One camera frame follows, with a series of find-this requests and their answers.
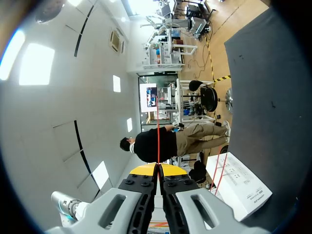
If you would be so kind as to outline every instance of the air vent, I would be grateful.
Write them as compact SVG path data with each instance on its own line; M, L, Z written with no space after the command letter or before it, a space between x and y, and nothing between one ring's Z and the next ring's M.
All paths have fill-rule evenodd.
M111 37L110 37L110 46L117 53L119 52L119 44L120 44L120 40L119 40L118 33L116 31L112 31Z

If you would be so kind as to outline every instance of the khaki pants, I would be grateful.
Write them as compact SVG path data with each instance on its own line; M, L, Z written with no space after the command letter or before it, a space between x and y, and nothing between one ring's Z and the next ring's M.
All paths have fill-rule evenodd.
M210 124L196 124L177 132L176 147L177 156L198 153L204 149L210 149L226 142L225 137L212 140L200 140L205 136L224 136L227 128L218 127Z

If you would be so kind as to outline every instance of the yellow black caution tape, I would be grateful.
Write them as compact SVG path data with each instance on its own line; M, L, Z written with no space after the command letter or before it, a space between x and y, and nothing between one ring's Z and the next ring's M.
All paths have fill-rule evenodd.
M213 81L215 80L214 78L214 68L213 68L213 61L211 60L211 53L210 53L210 48L209 48L209 43L208 43L208 38L206 36L206 45L208 47L208 54L209 54L209 58L210 58L210 65L211 65L211 74L213 75Z
M228 76L225 76L225 77L221 77L221 78L219 78L219 79L215 79L214 82L217 83L218 81L222 81L222 80L230 79L230 78L231 78L231 76L228 75Z
M209 54L210 65L211 65L211 74L213 75L213 81L214 81L214 83L217 83L218 81L222 81L222 80L225 80L225 79L230 79L230 78L231 78L230 75L225 76L225 77L221 77L221 78L219 78L219 79L215 79L215 77L214 77L214 68L213 68L213 61L212 61L212 59L211 59L211 53L210 53L210 48L209 48L209 43L208 43L208 38L207 38L207 36L206 36L206 45L207 45L207 47L208 47L208 54Z

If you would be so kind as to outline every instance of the ceiling light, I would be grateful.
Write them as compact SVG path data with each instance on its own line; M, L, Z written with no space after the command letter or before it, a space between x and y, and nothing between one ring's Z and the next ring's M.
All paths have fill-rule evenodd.
M114 92L120 93L120 78L113 75Z
M9 42L0 64L0 79L8 79L13 63L25 42L25 34L22 31L17 31Z
M127 119L127 126L128 126L128 132L131 132L132 130L132 119Z
M94 180L99 189L102 189L105 182L108 180L108 172L104 161L102 161L92 173Z
M73 6L78 6L82 0L67 0Z
M19 84L49 84L54 52L55 51L49 47L30 43L22 59Z

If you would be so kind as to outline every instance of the white ceiling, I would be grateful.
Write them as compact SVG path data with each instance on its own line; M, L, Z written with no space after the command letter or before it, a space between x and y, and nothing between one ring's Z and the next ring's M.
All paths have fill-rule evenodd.
M38 24L34 17L26 21L20 27L25 43L10 77L0 84L3 160L19 198L44 230L61 225L50 199L53 191L91 202L98 190L81 160L74 120L91 171L105 162L109 180L101 192L118 185L131 156L119 148L119 141L135 137L139 129L137 79L126 72L127 54L109 47L110 32L120 25L102 2L95 3L74 57L94 2L82 0L78 8L67 3L49 23ZM22 57L30 43L55 50L48 85L19 85ZM120 93L113 91L113 75L120 77Z

